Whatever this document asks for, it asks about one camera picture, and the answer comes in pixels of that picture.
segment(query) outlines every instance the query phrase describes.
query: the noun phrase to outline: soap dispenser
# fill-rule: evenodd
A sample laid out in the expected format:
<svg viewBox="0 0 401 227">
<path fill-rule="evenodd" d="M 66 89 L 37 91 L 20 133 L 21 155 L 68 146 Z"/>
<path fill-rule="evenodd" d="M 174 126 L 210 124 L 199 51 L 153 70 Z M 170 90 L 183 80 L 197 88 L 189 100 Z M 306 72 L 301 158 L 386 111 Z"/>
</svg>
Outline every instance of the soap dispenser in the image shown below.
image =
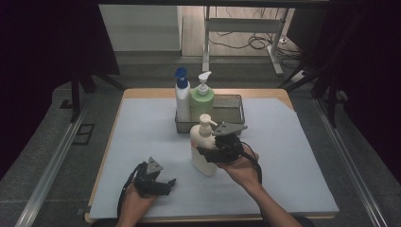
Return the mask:
<svg viewBox="0 0 401 227">
<path fill-rule="evenodd" d="M 208 163 L 203 155 L 198 152 L 197 147 L 217 149 L 215 145 L 215 136 L 212 135 L 212 127 L 210 124 L 217 125 L 212 121 L 209 114 L 200 116 L 200 124 L 193 126 L 190 131 L 192 165 L 206 176 L 213 176 L 218 167 L 214 163 Z"/>
<path fill-rule="evenodd" d="M 183 67 L 178 68 L 175 73 L 175 78 L 177 79 L 175 85 L 177 121 L 191 122 L 191 111 L 189 106 L 190 84 L 186 78 L 186 69 Z"/>
<path fill-rule="evenodd" d="M 215 92 L 206 85 L 210 74 L 212 74 L 210 71 L 200 74 L 200 85 L 191 90 L 189 104 L 193 122 L 199 121 L 202 114 L 209 114 L 213 109 Z"/>
</svg>

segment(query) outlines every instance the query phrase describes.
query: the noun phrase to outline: green soap bottle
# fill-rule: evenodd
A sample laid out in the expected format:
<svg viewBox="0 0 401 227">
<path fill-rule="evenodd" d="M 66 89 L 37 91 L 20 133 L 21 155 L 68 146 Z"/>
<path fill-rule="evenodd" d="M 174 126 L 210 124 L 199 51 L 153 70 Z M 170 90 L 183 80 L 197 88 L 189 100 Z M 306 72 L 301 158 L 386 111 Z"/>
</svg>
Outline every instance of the green soap bottle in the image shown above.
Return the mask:
<svg viewBox="0 0 401 227">
<path fill-rule="evenodd" d="M 202 114 L 209 114 L 213 109 L 215 92 L 206 85 L 210 74 L 212 74 L 210 71 L 200 74 L 200 85 L 191 90 L 189 105 L 192 122 L 199 122 Z"/>
</svg>

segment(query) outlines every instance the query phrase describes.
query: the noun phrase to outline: wall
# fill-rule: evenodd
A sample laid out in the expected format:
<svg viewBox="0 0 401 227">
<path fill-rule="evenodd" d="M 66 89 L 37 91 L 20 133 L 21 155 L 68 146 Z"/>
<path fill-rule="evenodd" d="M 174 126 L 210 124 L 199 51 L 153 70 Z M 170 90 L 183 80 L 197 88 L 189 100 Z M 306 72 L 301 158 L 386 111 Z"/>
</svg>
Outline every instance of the wall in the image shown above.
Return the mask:
<svg viewBox="0 0 401 227">
<path fill-rule="evenodd" d="M 114 51 L 181 50 L 181 7 L 99 7 Z"/>
</svg>

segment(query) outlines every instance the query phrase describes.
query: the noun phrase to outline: gray tray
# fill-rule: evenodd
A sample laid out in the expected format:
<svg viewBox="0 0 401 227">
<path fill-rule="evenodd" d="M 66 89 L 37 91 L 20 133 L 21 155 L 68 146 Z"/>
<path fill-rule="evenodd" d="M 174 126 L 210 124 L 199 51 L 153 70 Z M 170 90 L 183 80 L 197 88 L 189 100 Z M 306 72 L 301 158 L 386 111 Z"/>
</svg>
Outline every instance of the gray tray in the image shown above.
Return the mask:
<svg viewBox="0 0 401 227">
<path fill-rule="evenodd" d="M 234 124 L 245 124 L 241 95 L 215 95 L 213 109 L 206 114 L 210 114 L 212 120 L 218 124 L 221 124 L 223 121 Z M 177 133 L 189 133 L 193 126 L 199 124 L 199 121 L 178 122 L 177 113 L 175 122 Z"/>
</svg>

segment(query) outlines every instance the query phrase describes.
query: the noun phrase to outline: blue cap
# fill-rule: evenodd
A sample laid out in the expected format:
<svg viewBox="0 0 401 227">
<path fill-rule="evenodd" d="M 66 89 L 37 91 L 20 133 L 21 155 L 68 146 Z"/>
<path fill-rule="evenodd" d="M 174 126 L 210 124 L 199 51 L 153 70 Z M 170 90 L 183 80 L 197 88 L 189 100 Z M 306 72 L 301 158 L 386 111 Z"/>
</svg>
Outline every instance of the blue cap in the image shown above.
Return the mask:
<svg viewBox="0 0 401 227">
<path fill-rule="evenodd" d="M 184 67 L 178 68 L 175 74 L 178 88 L 186 88 L 188 86 L 188 80 L 186 79 L 185 76 L 186 76 L 186 69 Z"/>
</svg>

